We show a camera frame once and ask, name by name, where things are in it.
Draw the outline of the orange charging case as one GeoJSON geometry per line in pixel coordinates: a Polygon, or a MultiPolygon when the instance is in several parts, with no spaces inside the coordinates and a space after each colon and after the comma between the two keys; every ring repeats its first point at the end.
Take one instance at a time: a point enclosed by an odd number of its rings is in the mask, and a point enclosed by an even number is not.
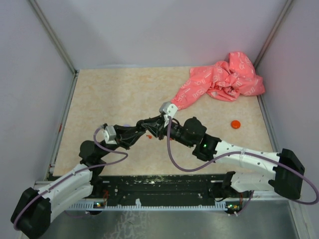
{"type": "Polygon", "coordinates": [[[241,127],[241,122],[238,121],[238,120],[233,120],[233,121],[231,122],[231,127],[232,127],[233,129],[239,129],[239,128],[241,127]]]}

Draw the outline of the black charging case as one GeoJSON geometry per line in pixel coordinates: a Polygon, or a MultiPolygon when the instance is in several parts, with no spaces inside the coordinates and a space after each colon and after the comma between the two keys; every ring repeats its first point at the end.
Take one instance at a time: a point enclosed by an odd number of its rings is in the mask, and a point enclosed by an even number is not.
{"type": "Polygon", "coordinates": [[[147,131],[147,128],[145,127],[144,122],[137,122],[136,127],[137,127],[137,131],[147,131]]]}

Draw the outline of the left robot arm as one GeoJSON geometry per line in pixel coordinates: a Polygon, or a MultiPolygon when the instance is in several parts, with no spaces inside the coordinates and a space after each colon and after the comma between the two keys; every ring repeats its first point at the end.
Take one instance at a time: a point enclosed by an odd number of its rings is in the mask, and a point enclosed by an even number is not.
{"type": "Polygon", "coordinates": [[[141,126],[103,125],[93,134],[93,140],[86,140],[80,145],[81,161],[72,170],[50,184],[39,189],[26,189],[11,216],[13,227],[23,232],[30,239],[40,238],[50,224],[70,206],[79,200],[92,196],[97,198],[104,191],[100,173],[108,164],[103,157],[109,153],[128,154],[118,148],[129,149],[145,134],[141,126]]]}

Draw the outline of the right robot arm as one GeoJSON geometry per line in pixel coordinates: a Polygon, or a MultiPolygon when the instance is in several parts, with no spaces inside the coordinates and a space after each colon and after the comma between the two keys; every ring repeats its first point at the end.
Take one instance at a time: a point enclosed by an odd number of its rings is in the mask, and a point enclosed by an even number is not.
{"type": "Polygon", "coordinates": [[[192,154],[204,161],[204,166],[225,163],[249,169],[249,173],[230,171],[226,174],[222,189],[228,197],[245,191],[273,191],[295,201],[301,197],[305,168],[289,149],[262,152],[230,144],[207,134],[207,128],[196,117],[180,125],[174,123],[171,117],[160,115],[138,121],[137,127],[149,131],[158,139],[173,139],[193,147],[192,154]]]}

